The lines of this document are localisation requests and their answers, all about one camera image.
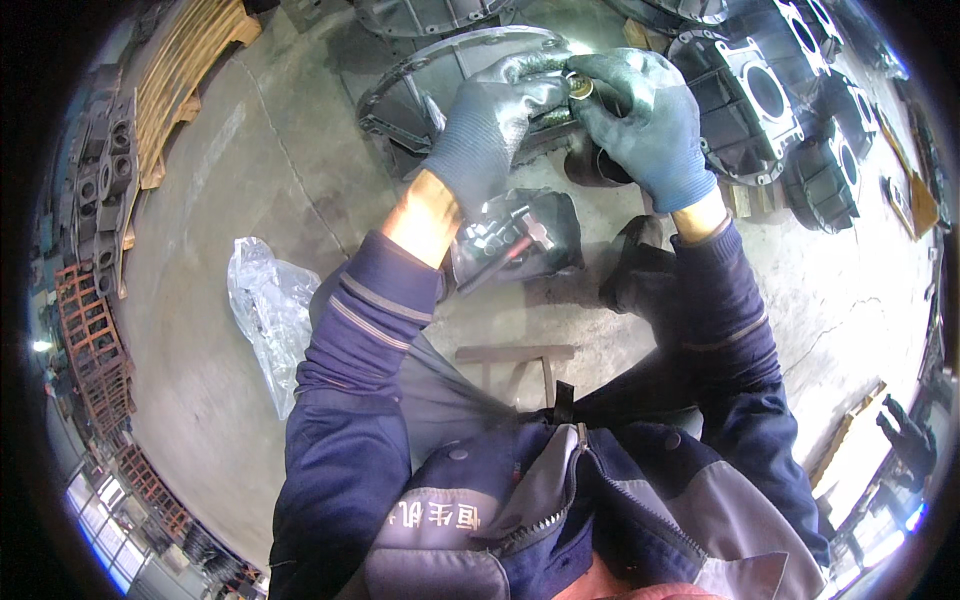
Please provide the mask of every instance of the plastic bag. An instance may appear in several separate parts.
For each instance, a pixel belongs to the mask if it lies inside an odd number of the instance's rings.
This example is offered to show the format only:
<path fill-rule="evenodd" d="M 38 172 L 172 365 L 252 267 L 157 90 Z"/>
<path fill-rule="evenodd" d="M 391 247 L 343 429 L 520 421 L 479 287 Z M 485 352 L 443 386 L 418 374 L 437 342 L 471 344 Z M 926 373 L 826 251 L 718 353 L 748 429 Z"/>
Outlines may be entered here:
<path fill-rule="evenodd" d="M 277 260 L 263 240 L 233 240 L 233 256 L 227 266 L 230 308 L 253 344 L 280 420 L 294 408 L 297 365 L 312 332 L 310 299 L 318 287 L 317 274 Z"/>

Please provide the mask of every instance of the glove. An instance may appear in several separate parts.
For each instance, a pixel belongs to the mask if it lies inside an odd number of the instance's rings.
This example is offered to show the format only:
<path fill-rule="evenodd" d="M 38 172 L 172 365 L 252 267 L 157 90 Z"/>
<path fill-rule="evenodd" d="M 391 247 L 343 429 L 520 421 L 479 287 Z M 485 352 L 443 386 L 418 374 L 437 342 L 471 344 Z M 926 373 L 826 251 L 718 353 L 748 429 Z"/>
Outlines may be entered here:
<path fill-rule="evenodd" d="M 686 208 L 712 191 L 716 177 L 700 150 L 700 110 L 677 67 L 634 48 L 575 56 L 566 65 L 609 84 L 629 109 L 617 118 L 596 93 L 570 101 L 593 141 L 650 194 L 654 211 Z"/>
<path fill-rule="evenodd" d="M 464 218 L 483 221 L 483 204 L 506 191 L 507 176 L 530 119 L 566 102 L 560 76 L 566 51 L 505 57 L 460 84 L 446 127 L 422 165 L 453 192 Z"/>

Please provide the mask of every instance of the circular opening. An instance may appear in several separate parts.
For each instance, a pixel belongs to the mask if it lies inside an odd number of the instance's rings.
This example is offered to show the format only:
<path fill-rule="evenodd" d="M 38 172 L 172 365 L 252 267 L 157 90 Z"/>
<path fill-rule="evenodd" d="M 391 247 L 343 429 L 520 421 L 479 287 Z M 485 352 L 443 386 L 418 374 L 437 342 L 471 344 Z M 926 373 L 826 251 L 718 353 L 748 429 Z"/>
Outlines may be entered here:
<path fill-rule="evenodd" d="M 116 170 L 121 177 L 126 177 L 130 174 L 130 161 L 125 158 L 117 158 L 116 161 Z"/>
<path fill-rule="evenodd" d="M 769 73 L 758 66 L 750 67 L 747 70 L 747 86 L 764 112 L 775 119 L 783 116 L 786 106 L 783 93 Z"/>
<path fill-rule="evenodd" d="M 843 168 L 844 174 L 847 175 L 850 184 L 856 185 L 856 159 L 853 158 L 850 146 L 846 144 L 840 149 L 840 166 Z"/>
<path fill-rule="evenodd" d="M 810 34 L 810 30 L 806 28 L 806 25 L 797 19 L 790 19 L 790 25 L 793 27 L 794 33 L 797 34 L 797 39 L 800 43 L 806 46 L 806 51 L 816 52 L 817 42 L 813 41 L 813 36 Z"/>
<path fill-rule="evenodd" d="M 824 10 L 824 7 L 820 6 L 820 3 L 817 0 L 810 0 L 810 6 L 813 7 L 813 11 L 817 13 L 817 16 L 821 18 L 825 23 L 830 22 L 830 17 L 827 16 L 827 11 Z"/>
<path fill-rule="evenodd" d="M 856 103 L 860 105 L 860 113 L 863 115 L 863 118 L 867 119 L 867 123 L 873 123 L 874 114 L 873 111 L 870 110 L 870 105 L 867 104 L 866 98 L 860 94 L 857 94 Z"/>

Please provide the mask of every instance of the metal flange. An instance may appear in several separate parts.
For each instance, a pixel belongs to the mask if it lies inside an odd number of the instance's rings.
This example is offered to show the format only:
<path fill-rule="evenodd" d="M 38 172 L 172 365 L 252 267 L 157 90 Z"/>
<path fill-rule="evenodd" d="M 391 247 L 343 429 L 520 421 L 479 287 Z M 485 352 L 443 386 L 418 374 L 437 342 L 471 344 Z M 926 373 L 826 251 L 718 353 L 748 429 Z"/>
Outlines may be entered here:
<path fill-rule="evenodd" d="M 667 57 L 700 107 L 701 149 L 726 179 L 766 185 L 780 176 L 800 121 L 752 38 L 734 44 L 710 31 L 684 32 Z"/>

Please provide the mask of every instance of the wooden board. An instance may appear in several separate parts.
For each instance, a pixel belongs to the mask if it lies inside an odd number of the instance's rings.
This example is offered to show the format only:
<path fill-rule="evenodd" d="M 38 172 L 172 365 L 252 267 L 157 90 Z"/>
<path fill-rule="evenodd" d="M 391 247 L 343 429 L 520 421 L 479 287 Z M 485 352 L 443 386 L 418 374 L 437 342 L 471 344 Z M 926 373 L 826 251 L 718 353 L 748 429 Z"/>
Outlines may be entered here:
<path fill-rule="evenodd" d="M 193 122 L 201 109 L 197 85 L 227 46 L 239 41 L 250 45 L 260 35 L 260 23 L 247 16 L 242 0 L 183 0 L 171 13 L 134 95 L 134 134 L 136 137 L 137 186 L 127 207 L 120 238 L 116 266 L 118 297 L 125 298 L 124 255 L 135 238 L 127 235 L 133 207 L 142 190 L 159 187 L 166 176 L 163 147 L 180 122 Z"/>

